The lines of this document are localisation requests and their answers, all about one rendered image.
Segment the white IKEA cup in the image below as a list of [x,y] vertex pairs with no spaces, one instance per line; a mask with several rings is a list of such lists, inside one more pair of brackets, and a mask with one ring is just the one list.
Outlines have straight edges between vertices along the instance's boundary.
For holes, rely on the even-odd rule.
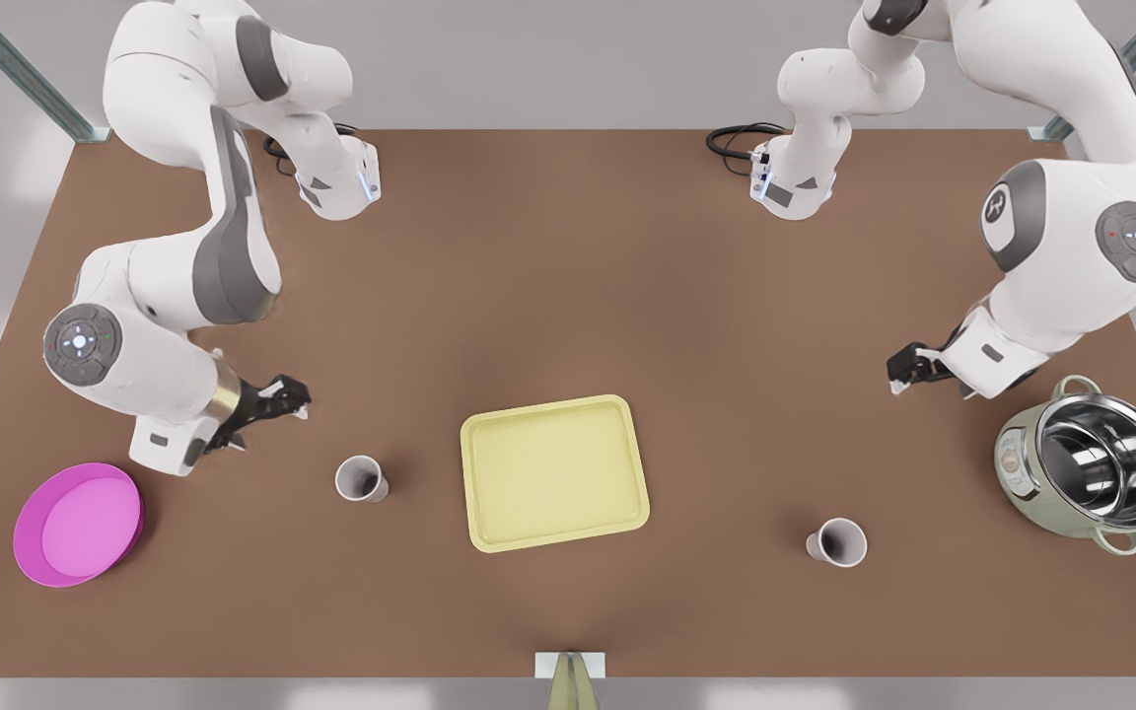
[[834,518],[807,536],[807,553],[816,561],[851,569],[864,561],[869,540],[855,521]]
[[391,490],[381,465],[370,456],[351,456],[340,463],[334,486],[348,502],[366,503],[383,502]]

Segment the yellow rectangular tray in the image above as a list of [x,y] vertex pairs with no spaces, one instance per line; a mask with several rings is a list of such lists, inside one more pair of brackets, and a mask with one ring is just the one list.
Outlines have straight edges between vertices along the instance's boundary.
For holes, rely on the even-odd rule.
[[473,414],[461,424],[473,548],[517,551],[649,521],[630,407],[603,394]]

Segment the pink round plate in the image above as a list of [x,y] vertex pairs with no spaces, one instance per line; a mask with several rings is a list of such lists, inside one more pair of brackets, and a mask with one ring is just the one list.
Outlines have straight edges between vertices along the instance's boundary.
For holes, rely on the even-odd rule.
[[37,486],[12,533],[18,569],[49,588],[76,586],[112,569],[135,548],[143,496],[112,463],[75,463]]

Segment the green steel cooking pot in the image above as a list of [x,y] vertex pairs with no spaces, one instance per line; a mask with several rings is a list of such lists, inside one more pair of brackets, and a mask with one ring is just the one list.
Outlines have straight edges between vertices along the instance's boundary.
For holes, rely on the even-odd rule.
[[1083,376],[1014,414],[993,445],[997,481],[1043,531],[1136,554],[1136,407]]

